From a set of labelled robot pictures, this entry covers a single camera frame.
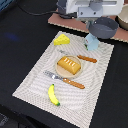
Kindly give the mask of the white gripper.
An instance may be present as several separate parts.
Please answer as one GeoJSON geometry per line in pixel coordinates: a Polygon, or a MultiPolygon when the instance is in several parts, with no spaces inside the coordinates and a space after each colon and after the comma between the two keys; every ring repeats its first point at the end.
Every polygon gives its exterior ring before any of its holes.
{"type": "Polygon", "coordinates": [[[101,16],[118,15],[124,0],[67,0],[66,13],[76,18],[98,18],[101,16]]]}

